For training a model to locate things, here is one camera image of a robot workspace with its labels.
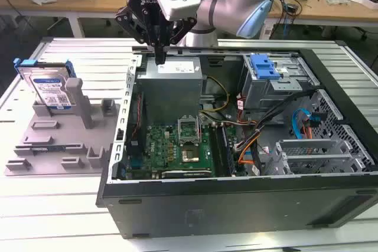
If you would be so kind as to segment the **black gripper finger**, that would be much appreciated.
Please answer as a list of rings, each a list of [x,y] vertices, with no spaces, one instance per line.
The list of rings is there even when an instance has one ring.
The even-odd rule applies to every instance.
[[[159,43],[158,26],[153,24],[149,8],[142,8],[138,18],[130,7],[123,7],[115,16],[116,22],[138,43],[149,46],[155,55],[155,64],[161,65],[161,46]]]
[[[178,44],[184,36],[196,25],[193,17],[168,21],[164,17],[160,21],[160,64],[165,63],[167,49]]]

